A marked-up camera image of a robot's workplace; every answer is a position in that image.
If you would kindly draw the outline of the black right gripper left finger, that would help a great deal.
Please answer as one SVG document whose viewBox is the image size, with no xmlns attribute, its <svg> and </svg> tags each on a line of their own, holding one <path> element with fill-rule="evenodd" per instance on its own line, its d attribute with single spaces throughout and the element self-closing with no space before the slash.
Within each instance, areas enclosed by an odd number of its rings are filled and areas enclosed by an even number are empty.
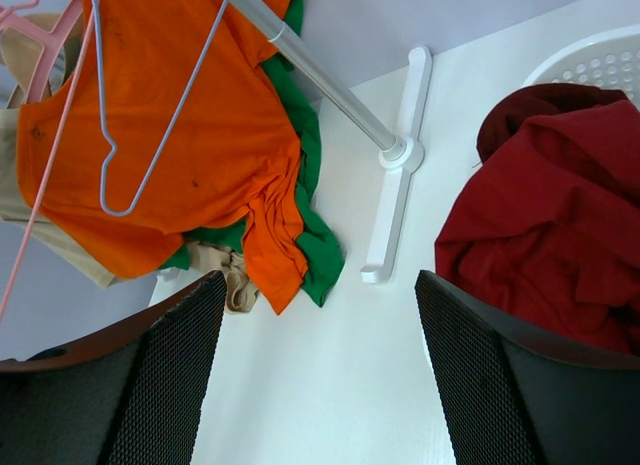
<svg viewBox="0 0 640 465">
<path fill-rule="evenodd" d="M 90 335 L 2 361 L 2 463 L 190 463 L 226 291 L 211 272 Z"/>
</svg>

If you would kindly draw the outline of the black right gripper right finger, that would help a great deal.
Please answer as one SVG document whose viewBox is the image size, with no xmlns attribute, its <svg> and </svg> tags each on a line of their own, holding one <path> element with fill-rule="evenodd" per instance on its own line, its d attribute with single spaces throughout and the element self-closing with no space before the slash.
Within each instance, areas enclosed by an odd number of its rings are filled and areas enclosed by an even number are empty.
<svg viewBox="0 0 640 465">
<path fill-rule="evenodd" d="M 536 327 L 430 271 L 415 293 L 457 463 L 638 463 L 638 357 Z"/>
</svg>

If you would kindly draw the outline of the dark red t shirt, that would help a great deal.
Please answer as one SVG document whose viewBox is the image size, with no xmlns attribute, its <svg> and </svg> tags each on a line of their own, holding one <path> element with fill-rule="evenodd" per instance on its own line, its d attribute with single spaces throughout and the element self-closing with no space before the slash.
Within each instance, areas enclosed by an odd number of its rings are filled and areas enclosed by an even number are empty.
<svg viewBox="0 0 640 465">
<path fill-rule="evenodd" d="M 561 336 L 639 351 L 639 113 L 621 100 L 527 119 L 469 179 L 439 276 Z"/>
</svg>

